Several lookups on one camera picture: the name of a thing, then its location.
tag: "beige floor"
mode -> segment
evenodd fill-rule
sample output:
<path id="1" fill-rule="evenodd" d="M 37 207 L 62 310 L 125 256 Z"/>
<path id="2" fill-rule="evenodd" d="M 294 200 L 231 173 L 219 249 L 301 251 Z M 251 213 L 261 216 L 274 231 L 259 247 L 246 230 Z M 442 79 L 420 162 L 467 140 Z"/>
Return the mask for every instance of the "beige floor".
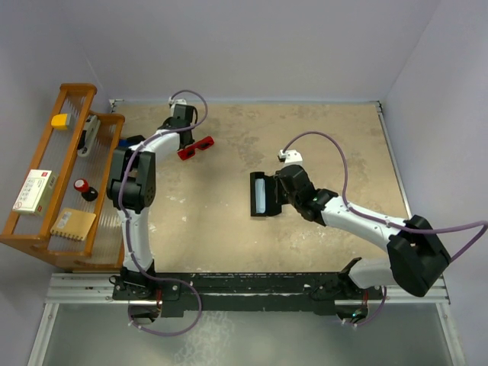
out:
<path id="1" fill-rule="evenodd" d="M 125 104 L 123 135 L 148 137 L 167 118 L 167 105 Z M 286 207 L 278 217 L 249 216 L 249 173 L 281 168 L 276 155 L 297 134 L 321 130 L 345 150 L 350 201 L 405 217 L 384 134 L 372 104 L 211 104 L 194 131 L 215 145 L 188 161 L 158 164 L 149 238 L 157 271 L 338 271 L 352 258 L 384 255 L 348 233 L 303 220 Z M 294 146 L 317 188 L 340 192 L 335 147 L 319 136 Z"/>

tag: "white box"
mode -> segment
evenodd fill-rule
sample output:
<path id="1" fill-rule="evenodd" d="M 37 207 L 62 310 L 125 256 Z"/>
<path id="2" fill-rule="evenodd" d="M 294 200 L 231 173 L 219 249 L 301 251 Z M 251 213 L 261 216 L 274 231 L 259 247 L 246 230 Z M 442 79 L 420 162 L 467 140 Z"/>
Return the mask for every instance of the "white box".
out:
<path id="1" fill-rule="evenodd" d="M 50 170 L 31 169 L 15 201 L 13 211 L 43 216 L 53 196 L 58 176 Z"/>

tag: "box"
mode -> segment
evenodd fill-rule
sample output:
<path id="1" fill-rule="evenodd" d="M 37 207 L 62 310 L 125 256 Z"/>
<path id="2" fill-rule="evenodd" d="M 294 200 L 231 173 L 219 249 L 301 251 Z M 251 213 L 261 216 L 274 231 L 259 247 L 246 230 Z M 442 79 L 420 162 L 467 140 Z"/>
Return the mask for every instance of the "box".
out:
<path id="1" fill-rule="evenodd" d="M 57 174 L 50 170 L 31 169 L 13 211 L 21 215 L 43 216 L 53 196 L 57 178 Z"/>
<path id="2" fill-rule="evenodd" d="M 57 130 L 72 130 L 75 124 L 75 116 L 71 113 L 57 114 L 51 120 L 51 126 Z"/>

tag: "red object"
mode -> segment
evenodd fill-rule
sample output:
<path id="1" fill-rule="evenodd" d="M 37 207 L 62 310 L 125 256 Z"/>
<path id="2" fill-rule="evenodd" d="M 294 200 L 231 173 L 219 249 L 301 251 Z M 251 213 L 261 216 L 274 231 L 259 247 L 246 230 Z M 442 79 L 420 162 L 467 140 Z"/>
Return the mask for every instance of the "red object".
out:
<path id="1" fill-rule="evenodd" d="M 195 155 L 195 150 L 206 150 L 214 144 L 214 139 L 212 137 L 207 136 L 196 143 L 191 144 L 190 146 L 181 149 L 178 151 L 178 156 L 181 160 L 190 159 L 193 155 Z"/>
<path id="2" fill-rule="evenodd" d="M 82 193 L 88 192 L 88 190 L 90 189 L 88 182 L 83 178 L 76 179 L 75 183 L 73 183 L 73 186 L 78 192 Z"/>

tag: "yellow block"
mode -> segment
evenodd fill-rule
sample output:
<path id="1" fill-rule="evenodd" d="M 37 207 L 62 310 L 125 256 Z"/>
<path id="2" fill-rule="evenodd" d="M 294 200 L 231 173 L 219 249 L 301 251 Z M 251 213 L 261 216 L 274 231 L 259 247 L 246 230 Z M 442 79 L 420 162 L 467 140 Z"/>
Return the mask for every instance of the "yellow block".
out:
<path id="1" fill-rule="evenodd" d="M 68 130 L 74 125 L 74 117 L 71 113 L 57 114 L 51 120 L 51 126 L 57 130 Z"/>

